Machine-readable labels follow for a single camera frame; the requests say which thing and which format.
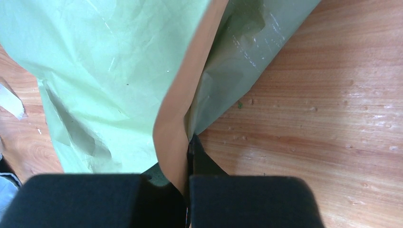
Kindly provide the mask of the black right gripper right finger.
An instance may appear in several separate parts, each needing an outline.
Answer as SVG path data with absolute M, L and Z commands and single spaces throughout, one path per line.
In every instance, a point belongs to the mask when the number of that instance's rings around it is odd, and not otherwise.
M 292 176 L 226 173 L 194 135 L 188 148 L 190 224 L 193 228 L 322 228 L 307 183 Z

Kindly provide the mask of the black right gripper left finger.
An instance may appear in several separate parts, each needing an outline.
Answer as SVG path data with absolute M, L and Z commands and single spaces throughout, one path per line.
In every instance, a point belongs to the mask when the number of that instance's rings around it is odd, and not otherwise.
M 41 174 L 17 192 L 3 228 L 185 228 L 182 194 L 158 165 L 142 174 Z

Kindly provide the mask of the green and peach wrapping paper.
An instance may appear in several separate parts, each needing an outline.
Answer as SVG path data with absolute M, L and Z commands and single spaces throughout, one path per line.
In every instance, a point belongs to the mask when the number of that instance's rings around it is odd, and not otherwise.
M 159 164 L 246 94 L 316 0 L 3 0 L 0 44 L 37 81 L 68 173 Z

